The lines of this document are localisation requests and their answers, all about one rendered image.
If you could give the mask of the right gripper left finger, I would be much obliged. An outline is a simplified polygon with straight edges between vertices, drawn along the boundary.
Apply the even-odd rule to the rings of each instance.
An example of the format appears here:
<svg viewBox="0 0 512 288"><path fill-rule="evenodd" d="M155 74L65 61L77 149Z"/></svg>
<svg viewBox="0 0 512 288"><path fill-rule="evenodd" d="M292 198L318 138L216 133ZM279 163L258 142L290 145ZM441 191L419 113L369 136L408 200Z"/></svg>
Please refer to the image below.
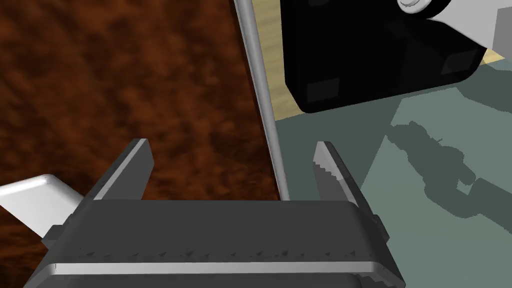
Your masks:
<svg viewBox="0 0 512 288"><path fill-rule="evenodd" d="M134 139L99 181L94 200L141 200L154 167L146 138Z"/></svg>

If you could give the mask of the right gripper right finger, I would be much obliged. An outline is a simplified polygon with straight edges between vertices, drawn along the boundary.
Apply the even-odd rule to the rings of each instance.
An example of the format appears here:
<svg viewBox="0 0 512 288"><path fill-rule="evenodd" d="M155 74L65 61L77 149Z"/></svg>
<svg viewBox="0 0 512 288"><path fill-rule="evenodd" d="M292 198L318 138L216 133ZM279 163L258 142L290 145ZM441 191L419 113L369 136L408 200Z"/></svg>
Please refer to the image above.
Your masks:
<svg viewBox="0 0 512 288"><path fill-rule="evenodd" d="M312 168L321 200L358 205L359 187L331 142L317 142Z"/></svg>

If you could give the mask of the brown wooden door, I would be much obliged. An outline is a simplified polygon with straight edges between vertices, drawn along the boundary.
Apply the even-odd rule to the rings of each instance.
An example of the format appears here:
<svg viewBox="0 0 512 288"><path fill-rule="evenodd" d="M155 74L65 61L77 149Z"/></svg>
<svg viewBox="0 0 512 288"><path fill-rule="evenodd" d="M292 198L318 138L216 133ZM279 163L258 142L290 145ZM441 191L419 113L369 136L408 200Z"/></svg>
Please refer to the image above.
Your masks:
<svg viewBox="0 0 512 288"><path fill-rule="evenodd" d="M83 199L41 238L0 207L0 288L271 286L280 200L233 0L0 0L0 184ZM94 200L134 139L141 200Z"/></svg>

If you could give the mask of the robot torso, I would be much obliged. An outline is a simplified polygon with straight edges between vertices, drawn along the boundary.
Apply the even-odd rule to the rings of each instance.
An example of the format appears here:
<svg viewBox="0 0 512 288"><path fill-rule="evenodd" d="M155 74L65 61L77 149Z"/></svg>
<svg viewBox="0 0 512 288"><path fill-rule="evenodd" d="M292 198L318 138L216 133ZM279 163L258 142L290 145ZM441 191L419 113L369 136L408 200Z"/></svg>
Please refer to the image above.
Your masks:
<svg viewBox="0 0 512 288"><path fill-rule="evenodd" d="M512 0L280 0L285 84L302 112L459 83L512 58Z"/></svg>

